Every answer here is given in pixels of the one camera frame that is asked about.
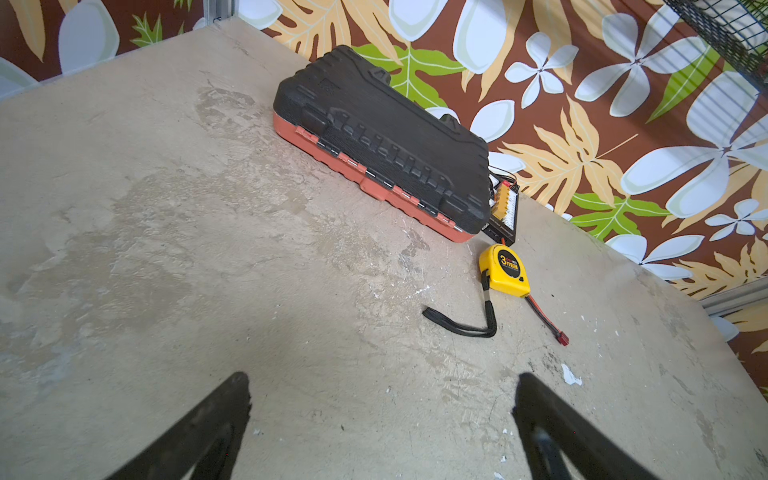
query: white paint spot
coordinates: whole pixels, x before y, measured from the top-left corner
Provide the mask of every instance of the white paint spot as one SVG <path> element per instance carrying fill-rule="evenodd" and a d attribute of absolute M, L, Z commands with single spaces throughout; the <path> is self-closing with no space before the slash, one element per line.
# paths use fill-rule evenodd
<path fill-rule="evenodd" d="M 422 288 L 421 290 L 416 290 L 414 293 L 411 293 L 406 297 L 406 299 L 411 298 L 414 295 L 419 295 L 420 293 L 426 292 L 427 290 L 431 289 L 431 285 L 427 285 L 426 288 Z"/>
<path fill-rule="evenodd" d="M 583 385 L 584 382 L 581 381 L 581 377 L 577 378 L 567 365 L 561 363 L 560 366 L 563 367 L 563 379 L 568 385 L 573 385 L 574 383 L 577 385 Z"/>

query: red wire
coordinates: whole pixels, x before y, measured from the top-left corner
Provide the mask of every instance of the red wire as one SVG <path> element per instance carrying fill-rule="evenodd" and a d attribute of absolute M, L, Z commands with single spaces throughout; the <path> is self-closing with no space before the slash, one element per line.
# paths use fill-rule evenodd
<path fill-rule="evenodd" d="M 552 326 L 553 329 L 557 330 L 558 333 L 561 333 L 562 330 L 560 330 L 558 327 L 554 326 L 554 323 L 552 323 L 552 321 L 549 319 L 549 317 L 544 313 L 544 310 L 542 310 L 541 307 L 538 305 L 538 303 L 536 303 L 536 300 L 534 300 L 533 296 L 532 295 L 528 295 L 528 298 L 531 299 L 531 303 L 534 304 L 536 310 L 541 314 L 541 316 L 543 316 L 547 320 L 547 323 L 549 323 Z"/>

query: orange case base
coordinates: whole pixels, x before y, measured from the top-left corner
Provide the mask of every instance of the orange case base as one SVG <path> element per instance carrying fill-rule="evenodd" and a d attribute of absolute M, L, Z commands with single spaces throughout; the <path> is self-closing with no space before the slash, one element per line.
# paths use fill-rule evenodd
<path fill-rule="evenodd" d="M 419 208 L 418 198 L 407 194 L 397 185 L 388 190 L 382 185 L 377 184 L 370 177 L 366 176 L 366 167 L 355 162 L 347 154 L 342 152 L 338 157 L 334 157 L 318 147 L 317 141 L 319 138 L 304 128 L 291 124 L 277 113 L 273 114 L 273 122 L 275 132 L 279 136 L 312 155 L 315 160 L 328 165 L 331 170 L 342 174 L 347 180 L 359 184 L 360 190 L 366 192 L 371 197 L 386 201 L 409 217 L 417 219 L 422 225 L 433 229 L 435 232 L 456 243 L 463 243 L 474 236 L 464 230 L 456 230 L 456 223 L 443 214 L 437 214 L 437 217 L 432 217 Z"/>

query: paint chip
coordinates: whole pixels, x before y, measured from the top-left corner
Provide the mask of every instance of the paint chip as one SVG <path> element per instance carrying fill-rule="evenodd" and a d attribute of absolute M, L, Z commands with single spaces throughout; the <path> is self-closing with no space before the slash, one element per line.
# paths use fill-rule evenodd
<path fill-rule="evenodd" d="M 577 385 L 583 385 L 584 382 L 581 381 L 581 377 L 576 377 L 574 373 L 571 371 L 571 369 L 568 368 L 567 365 L 564 363 L 560 364 L 561 367 L 563 367 L 563 379 L 568 385 L 573 385 L 574 383 Z"/>

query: black lanyard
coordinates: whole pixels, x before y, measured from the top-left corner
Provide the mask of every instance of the black lanyard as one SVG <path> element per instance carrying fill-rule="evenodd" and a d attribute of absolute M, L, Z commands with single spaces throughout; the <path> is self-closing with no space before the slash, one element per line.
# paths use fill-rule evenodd
<path fill-rule="evenodd" d="M 482 273 L 482 289 L 483 295 L 485 296 L 485 320 L 488 322 L 487 328 L 478 328 L 476 326 L 463 325 L 454 322 L 447 316 L 430 307 L 427 307 L 426 310 L 422 312 L 422 315 L 449 332 L 463 336 L 490 338 L 496 334 L 496 313 L 493 311 L 493 304 L 491 303 L 491 277 L 488 275 L 487 270 Z"/>

